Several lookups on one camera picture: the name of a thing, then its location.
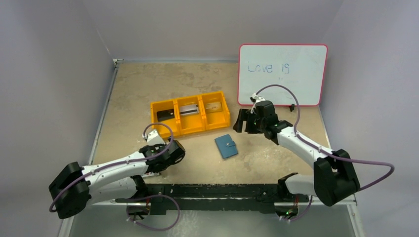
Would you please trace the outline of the blue card holder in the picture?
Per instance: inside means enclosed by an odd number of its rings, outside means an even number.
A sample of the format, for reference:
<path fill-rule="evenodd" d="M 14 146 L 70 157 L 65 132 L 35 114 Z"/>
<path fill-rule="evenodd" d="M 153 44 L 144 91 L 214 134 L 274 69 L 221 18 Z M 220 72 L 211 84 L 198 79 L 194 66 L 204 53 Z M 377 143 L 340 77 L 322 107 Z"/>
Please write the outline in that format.
<path fill-rule="evenodd" d="M 239 153 L 230 134 L 217 137 L 214 141 L 223 159 L 231 158 Z"/>

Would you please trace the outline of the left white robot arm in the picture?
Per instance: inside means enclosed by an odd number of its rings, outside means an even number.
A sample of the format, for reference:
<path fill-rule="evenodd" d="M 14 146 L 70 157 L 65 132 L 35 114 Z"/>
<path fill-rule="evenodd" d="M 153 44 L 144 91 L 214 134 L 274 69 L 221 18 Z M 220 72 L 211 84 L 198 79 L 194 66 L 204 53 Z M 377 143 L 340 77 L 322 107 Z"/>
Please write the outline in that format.
<path fill-rule="evenodd" d="M 52 197 L 49 211 L 66 219 L 88 205 L 110 199 L 131 198 L 141 202 L 147 197 L 142 175 L 164 171 L 185 155 L 185 148 L 173 140 L 168 144 L 146 145 L 126 157 L 102 164 L 69 163 L 48 186 Z"/>

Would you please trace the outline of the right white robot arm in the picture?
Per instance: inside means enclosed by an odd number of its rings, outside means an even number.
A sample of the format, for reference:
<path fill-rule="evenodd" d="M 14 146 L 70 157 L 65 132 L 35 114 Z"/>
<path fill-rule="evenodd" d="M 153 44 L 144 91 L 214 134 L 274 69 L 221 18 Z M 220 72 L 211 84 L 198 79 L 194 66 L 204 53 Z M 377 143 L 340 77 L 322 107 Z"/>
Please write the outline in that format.
<path fill-rule="evenodd" d="M 293 152 L 313 169 L 312 175 L 294 172 L 278 180 L 277 194 L 284 201 L 296 195 L 307 195 L 332 206 L 361 189 L 347 151 L 324 150 L 300 134 L 290 122 L 280 120 L 270 101 L 259 101 L 251 109 L 239 109 L 233 130 L 263 134 L 276 145 Z"/>

